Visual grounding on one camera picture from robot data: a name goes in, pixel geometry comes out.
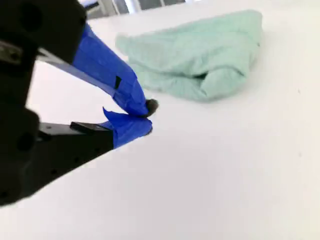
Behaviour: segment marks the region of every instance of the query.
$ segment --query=small dark object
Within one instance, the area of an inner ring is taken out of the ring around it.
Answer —
[[[88,12],[89,10],[94,9],[94,8],[96,8],[98,6],[99,6],[99,2],[96,1],[96,2],[94,2],[92,4],[89,4],[89,5],[85,6],[85,10]]]
[[[120,83],[121,83],[121,77],[119,77],[119,76],[116,76],[116,78],[115,78],[115,85],[114,85],[114,89],[118,89],[119,88],[119,86],[120,86]]]
[[[150,99],[146,101],[146,108],[148,109],[148,114],[142,116],[143,118],[148,118],[153,115],[159,107],[158,101],[154,99]]]

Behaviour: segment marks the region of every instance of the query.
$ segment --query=green towel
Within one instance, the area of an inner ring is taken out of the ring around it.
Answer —
[[[116,46],[142,87],[209,101],[243,85],[261,35],[262,14],[246,10],[140,36],[119,35]]]

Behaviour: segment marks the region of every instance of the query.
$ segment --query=white surface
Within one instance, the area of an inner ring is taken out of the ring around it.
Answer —
[[[263,13],[265,34],[241,92],[212,104],[147,92],[160,103],[153,134],[0,209],[0,239],[320,239],[316,4],[275,9],[200,2],[92,27],[113,48],[118,32],[138,34],[248,7]],[[100,122],[102,105],[119,110],[99,89],[37,64],[29,106],[43,121]]]

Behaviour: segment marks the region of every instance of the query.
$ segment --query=light green cloth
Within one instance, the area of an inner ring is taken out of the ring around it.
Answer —
[[[129,57],[142,87],[208,101],[243,85],[261,35],[262,14],[246,10],[140,36],[119,35],[116,46]]]

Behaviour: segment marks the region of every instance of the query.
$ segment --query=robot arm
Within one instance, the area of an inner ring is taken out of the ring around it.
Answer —
[[[99,124],[40,123],[25,107],[39,54],[110,94],[128,114],[104,110],[108,121]],[[146,117],[157,102],[146,100],[135,73],[94,35],[77,0],[0,1],[0,78],[0,206],[152,130]]]

